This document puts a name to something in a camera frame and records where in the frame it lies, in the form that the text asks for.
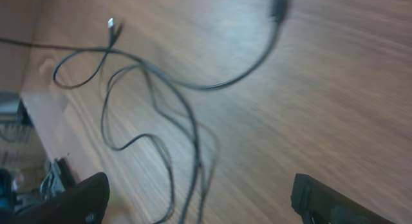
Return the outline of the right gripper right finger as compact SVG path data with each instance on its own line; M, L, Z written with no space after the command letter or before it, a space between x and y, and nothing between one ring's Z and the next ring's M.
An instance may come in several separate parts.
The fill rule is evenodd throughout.
M303 224L394 224L307 174L296 174L291 206Z

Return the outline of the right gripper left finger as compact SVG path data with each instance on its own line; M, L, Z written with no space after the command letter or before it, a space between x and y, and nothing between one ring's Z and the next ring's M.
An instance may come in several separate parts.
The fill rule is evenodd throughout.
M15 224L101 224L109 201L109 182L97 173L38 206L15 215Z

